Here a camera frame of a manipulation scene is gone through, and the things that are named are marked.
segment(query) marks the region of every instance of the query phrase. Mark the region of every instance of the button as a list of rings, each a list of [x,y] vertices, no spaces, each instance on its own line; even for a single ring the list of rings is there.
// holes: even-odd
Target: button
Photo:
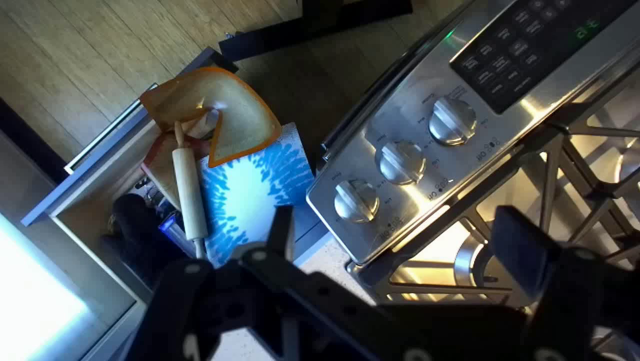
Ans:
[[[557,17],[556,7],[543,7],[543,9],[542,9],[542,17],[543,17],[546,22]]]
[[[506,91],[506,87],[502,82],[494,83],[487,95],[489,96],[499,96]]]
[[[525,93],[530,82],[532,82],[530,76],[521,78],[521,79],[513,87],[513,93],[515,93],[515,95]]]
[[[520,23],[520,26],[525,26],[530,17],[532,17],[532,14],[527,9],[517,9],[513,14],[513,22]]]
[[[527,41],[517,37],[511,45],[507,45],[507,51],[511,55],[521,55],[527,50]]]
[[[543,0],[530,0],[530,2],[527,2],[527,7],[532,7],[532,9],[542,9],[542,7],[543,7]]]
[[[536,66],[537,62],[539,62],[539,53],[536,53],[536,51],[525,51],[521,55],[521,63],[527,66],[527,68]]]
[[[530,36],[537,34],[539,30],[542,30],[542,22],[539,20],[532,20],[532,23],[527,23],[523,28],[523,32],[530,34]]]
[[[495,32],[497,41],[510,41],[513,37],[513,30],[510,26],[502,26]]]
[[[520,76],[521,76],[521,71],[520,71],[520,68],[515,68],[515,66],[507,66],[507,69],[503,69],[503,79],[506,79],[507,83],[517,82]]]
[[[572,6],[572,0],[556,0],[556,6],[557,6],[559,9],[563,9],[563,7]]]
[[[484,71],[480,71],[480,73],[475,76],[475,82],[477,82],[480,87],[487,87],[489,82],[494,82],[494,78],[495,78],[494,71],[484,69]]]
[[[511,63],[511,59],[507,57],[507,55],[497,55],[494,62],[492,62],[492,68],[495,69],[495,71],[502,71],[506,66],[510,66]]]
[[[494,50],[495,50],[495,45],[492,45],[492,43],[480,43],[480,48],[477,48],[477,51],[482,53],[482,55],[489,55],[489,53],[494,53]]]
[[[477,55],[473,53],[464,55],[459,63],[464,71],[473,71],[480,66]]]

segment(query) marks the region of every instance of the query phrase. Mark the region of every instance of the stainless steel stove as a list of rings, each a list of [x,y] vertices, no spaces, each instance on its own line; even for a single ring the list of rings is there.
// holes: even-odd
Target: stainless steel stove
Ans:
[[[635,0],[475,0],[335,131],[309,207],[358,264],[446,203],[640,45]]]

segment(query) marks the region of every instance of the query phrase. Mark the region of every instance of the black metal frame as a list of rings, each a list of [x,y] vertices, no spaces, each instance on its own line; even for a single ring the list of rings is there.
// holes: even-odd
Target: black metal frame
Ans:
[[[502,305],[370,306],[286,261],[287,229],[289,211],[278,209],[265,247],[243,250],[237,263],[215,271],[206,261],[171,264],[127,358],[203,358],[224,330],[240,326],[274,358],[598,358],[589,347],[595,324],[638,340],[640,269],[607,266],[586,248],[561,250],[510,207],[497,209],[492,240],[517,280],[527,283],[530,266],[510,256],[511,243],[543,272],[532,283],[539,305],[530,316]]]

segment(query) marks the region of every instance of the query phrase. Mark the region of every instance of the wooden rolling pin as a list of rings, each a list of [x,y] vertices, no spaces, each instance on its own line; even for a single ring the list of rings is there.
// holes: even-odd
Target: wooden rolling pin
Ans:
[[[177,184],[180,213],[183,223],[183,234],[195,244],[195,259],[206,259],[203,239],[207,234],[200,175],[193,158],[193,150],[183,145],[181,125],[173,125],[177,149],[173,149],[173,172]]]

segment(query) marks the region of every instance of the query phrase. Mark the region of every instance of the digital display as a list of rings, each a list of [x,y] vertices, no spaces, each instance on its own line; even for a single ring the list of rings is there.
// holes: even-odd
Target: digital display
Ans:
[[[452,68],[499,115],[635,2],[513,2]]]

